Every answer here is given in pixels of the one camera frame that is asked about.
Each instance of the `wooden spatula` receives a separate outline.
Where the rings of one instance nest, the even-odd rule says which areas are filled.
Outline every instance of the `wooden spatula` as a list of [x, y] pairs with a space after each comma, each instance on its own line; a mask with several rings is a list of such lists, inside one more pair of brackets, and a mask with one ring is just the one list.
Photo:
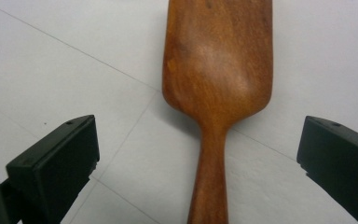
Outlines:
[[162, 91], [201, 129], [188, 223], [228, 223], [224, 148], [228, 129], [269, 102], [271, 0], [171, 0]]

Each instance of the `brown wooden utensil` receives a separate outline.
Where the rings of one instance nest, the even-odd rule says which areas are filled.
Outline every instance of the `brown wooden utensil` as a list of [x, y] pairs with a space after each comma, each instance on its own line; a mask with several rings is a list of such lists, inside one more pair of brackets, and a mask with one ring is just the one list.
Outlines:
[[271, 89], [271, 0], [170, 1], [162, 91], [201, 129], [188, 223], [228, 223], [227, 131], [263, 109]]

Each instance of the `wood grain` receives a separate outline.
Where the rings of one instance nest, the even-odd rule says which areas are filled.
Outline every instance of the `wood grain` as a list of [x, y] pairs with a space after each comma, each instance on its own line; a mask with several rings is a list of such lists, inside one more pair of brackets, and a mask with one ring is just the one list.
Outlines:
[[171, 0], [162, 91], [200, 126], [201, 151], [188, 223], [228, 223], [228, 129], [269, 102], [271, 0]]

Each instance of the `wooden spoon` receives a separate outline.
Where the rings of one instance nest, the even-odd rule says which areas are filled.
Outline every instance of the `wooden spoon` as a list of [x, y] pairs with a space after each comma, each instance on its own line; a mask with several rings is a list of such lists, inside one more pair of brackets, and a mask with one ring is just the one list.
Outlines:
[[171, 0], [162, 92], [201, 129], [188, 223], [228, 223], [228, 129], [269, 102], [271, 0]]

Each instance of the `screw hole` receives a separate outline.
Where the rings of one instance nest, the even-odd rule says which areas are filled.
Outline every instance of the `screw hole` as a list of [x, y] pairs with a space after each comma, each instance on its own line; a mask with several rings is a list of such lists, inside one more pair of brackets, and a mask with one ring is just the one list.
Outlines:
[[333, 126], [336, 126], [336, 127], [341, 127], [341, 125], [339, 124], [339, 123], [335, 123], [335, 122], [333, 122], [333, 123], [331, 123]]

